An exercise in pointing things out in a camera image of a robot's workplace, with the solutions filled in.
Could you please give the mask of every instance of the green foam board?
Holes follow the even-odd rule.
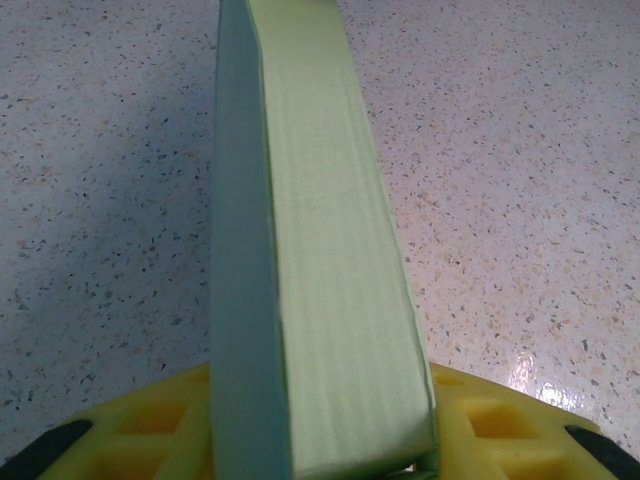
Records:
[[[242,32],[238,18],[225,17],[225,4],[244,8]],[[214,171],[214,190],[220,189],[213,192],[212,250],[216,478],[372,478],[416,462],[426,469],[422,477],[435,474],[428,362],[337,5],[222,5],[214,163],[260,178],[253,184],[258,192],[248,192],[242,189],[249,180],[236,178],[229,186],[233,177],[223,167]],[[230,105],[221,110],[220,102],[241,88],[223,82],[234,71],[241,77],[239,67],[222,61],[224,31],[239,43],[251,36],[257,46],[250,55],[234,47],[237,61],[252,59],[262,85],[251,101],[240,95],[247,103],[244,121]],[[221,215],[224,209],[234,213]],[[234,216],[247,223],[247,216],[239,218],[245,213],[257,225],[251,232],[232,225]],[[225,228],[237,235],[221,238]],[[253,258],[252,271],[238,255],[246,253],[243,245],[258,244],[252,251],[269,258]],[[227,275],[232,280],[225,281]],[[261,305],[246,305],[243,278]],[[233,382],[245,386],[229,391]],[[243,412],[255,421],[267,409],[271,420],[255,423],[252,433]],[[228,434],[234,423],[242,431]],[[273,444],[277,461],[263,455]],[[242,472],[223,476],[238,467],[239,451],[246,455]]]

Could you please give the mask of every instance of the light green foam block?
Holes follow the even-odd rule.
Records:
[[[296,478],[436,469],[434,394],[337,5],[249,0]]]

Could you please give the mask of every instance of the terrazzo floor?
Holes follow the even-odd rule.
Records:
[[[207,358],[216,10],[0,3],[0,459]],[[640,457],[640,6],[343,10],[431,359]]]

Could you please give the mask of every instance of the yellow foam base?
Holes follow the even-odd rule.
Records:
[[[431,364],[443,480],[608,480],[565,432],[596,425],[507,387]],[[209,366],[86,410],[91,428],[42,480],[213,479]]]

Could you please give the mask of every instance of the speckled floor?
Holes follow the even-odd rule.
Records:
[[[45,3],[0,4],[0,458],[208,348],[216,8]],[[637,3],[343,7],[431,358],[640,456]]]

